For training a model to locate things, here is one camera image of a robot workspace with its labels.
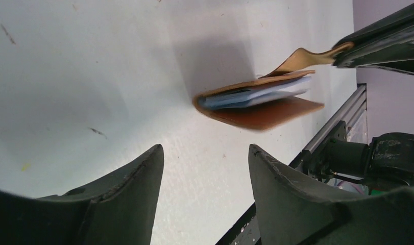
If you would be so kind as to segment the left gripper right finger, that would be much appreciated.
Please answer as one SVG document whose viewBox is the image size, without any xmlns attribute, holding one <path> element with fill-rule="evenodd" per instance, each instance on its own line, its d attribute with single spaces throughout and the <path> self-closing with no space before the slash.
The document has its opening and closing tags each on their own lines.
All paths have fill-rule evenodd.
<svg viewBox="0 0 414 245">
<path fill-rule="evenodd" d="M 317 181 L 249 147 L 263 244 L 414 244 L 414 187 L 369 196 Z"/>
</svg>

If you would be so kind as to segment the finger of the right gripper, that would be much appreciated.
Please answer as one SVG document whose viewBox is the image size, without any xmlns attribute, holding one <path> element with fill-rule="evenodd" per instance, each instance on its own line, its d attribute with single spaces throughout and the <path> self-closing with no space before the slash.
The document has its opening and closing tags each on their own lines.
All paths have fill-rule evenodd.
<svg viewBox="0 0 414 245">
<path fill-rule="evenodd" d="M 414 76 L 414 3 L 341 39 L 353 47 L 339 54 L 338 68 L 378 68 Z"/>
</svg>

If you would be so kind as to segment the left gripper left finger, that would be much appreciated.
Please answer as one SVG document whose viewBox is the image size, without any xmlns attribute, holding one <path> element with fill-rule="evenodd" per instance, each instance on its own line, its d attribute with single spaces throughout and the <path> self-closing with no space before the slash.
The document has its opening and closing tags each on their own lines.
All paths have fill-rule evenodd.
<svg viewBox="0 0 414 245">
<path fill-rule="evenodd" d="M 0 190 L 0 244 L 149 244 L 163 169 L 157 144 L 64 195 L 33 199 Z"/>
</svg>

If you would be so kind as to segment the brown leather card holder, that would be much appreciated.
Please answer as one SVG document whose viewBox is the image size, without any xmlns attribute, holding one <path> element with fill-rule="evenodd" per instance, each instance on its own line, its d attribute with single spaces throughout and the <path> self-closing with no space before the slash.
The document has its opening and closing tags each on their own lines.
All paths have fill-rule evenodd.
<svg viewBox="0 0 414 245">
<path fill-rule="evenodd" d="M 297 117 L 323 109 L 324 104 L 300 98 L 310 89 L 310 66 L 333 64 L 353 42 L 323 53 L 295 50 L 275 70 L 258 79 L 202 92 L 193 106 L 206 117 L 239 128 L 264 131 Z"/>
</svg>

